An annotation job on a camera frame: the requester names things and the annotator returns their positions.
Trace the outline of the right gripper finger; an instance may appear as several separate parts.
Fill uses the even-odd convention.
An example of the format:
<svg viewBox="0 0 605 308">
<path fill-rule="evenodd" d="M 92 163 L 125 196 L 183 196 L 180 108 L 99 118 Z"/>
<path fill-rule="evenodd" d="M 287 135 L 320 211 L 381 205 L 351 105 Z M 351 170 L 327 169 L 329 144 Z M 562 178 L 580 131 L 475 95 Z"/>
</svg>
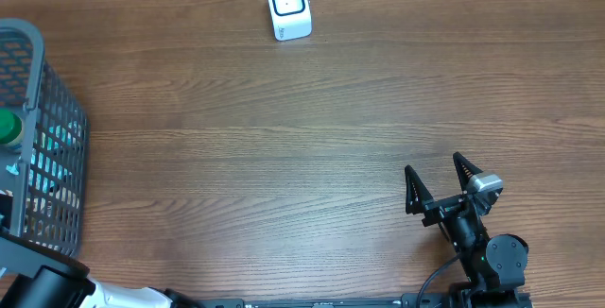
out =
<svg viewBox="0 0 605 308">
<path fill-rule="evenodd" d="M 483 171 L 469 162 L 460 152 L 453 154 L 453 162 L 461 190 L 467 193 L 478 192 L 477 176 L 480 176 Z"/>
<path fill-rule="evenodd" d="M 411 165 L 405 167 L 406 213 L 421 214 L 434 198 Z"/>
</svg>

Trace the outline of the teal snack packet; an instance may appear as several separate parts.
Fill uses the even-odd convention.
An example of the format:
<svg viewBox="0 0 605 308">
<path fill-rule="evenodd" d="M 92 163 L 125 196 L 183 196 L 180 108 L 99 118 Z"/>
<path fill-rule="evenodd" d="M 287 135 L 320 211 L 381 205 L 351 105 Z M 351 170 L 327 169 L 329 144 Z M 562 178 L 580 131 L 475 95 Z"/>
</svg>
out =
<svg viewBox="0 0 605 308">
<path fill-rule="evenodd" d="M 78 208 L 85 188 L 85 138 L 85 129 L 75 121 L 42 127 L 34 134 L 27 165 L 22 151 L 1 149 L 1 175 L 9 180 L 24 177 L 30 195 L 53 197 Z"/>
</svg>

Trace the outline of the green lid jar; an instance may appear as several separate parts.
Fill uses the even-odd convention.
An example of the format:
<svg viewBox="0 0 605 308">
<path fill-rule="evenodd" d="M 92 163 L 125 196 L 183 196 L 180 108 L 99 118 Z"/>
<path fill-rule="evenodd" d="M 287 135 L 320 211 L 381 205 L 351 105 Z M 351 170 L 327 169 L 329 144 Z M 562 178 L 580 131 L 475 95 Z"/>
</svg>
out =
<svg viewBox="0 0 605 308">
<path fill-rule="evenodd" d="M 6 108 L 1 109 L 1 147 L 20 152 L 25 137 L 24 121 L 13 111 Z"/>
</svg>

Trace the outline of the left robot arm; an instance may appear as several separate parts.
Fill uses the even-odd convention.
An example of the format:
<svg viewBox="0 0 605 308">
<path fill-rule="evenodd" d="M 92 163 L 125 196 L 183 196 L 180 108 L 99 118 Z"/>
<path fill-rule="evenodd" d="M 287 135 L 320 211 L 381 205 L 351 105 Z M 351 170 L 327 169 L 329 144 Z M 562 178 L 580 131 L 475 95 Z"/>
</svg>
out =
<svg viewBox="0 0 605 308">
<path fill-rule="evenodd" d="M 1 233 L 1 266 L 16 274 L 1 298 L 3 308 L 199 307 L 166 289 L 132 289 L 98 282 L 83 263 L 53 249 Z"/>
</svg>

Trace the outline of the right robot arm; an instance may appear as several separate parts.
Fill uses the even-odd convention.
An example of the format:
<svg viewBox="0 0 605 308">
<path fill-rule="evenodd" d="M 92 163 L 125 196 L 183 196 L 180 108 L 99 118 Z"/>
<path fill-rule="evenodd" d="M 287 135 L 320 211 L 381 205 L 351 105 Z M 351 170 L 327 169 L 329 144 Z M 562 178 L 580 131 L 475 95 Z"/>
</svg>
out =
<svg viewBox="0 0 605 308">
<path fill-rule="evenodd" d="M 455 256 L 424 281 L 416 294 L 401 297 L 403 307 L 521 308 L 532 305 L 529 294 L 518 288 L 526 282 L 527 242 L 515 234 L 491 237 L 482 217 L 487 215 L 504 190 L 504 181 L 486 172 L 461 153 L 453 154 L 461 192 L 436 200 L 415 169 L 404 169 L 406 213 L 421 214 L 422 223 L 436 225 Z M 467 278 L 455 282 L 445 293 L 429 293 L 429 285 L 449 266 L 459 262 Z"/>
</svg>

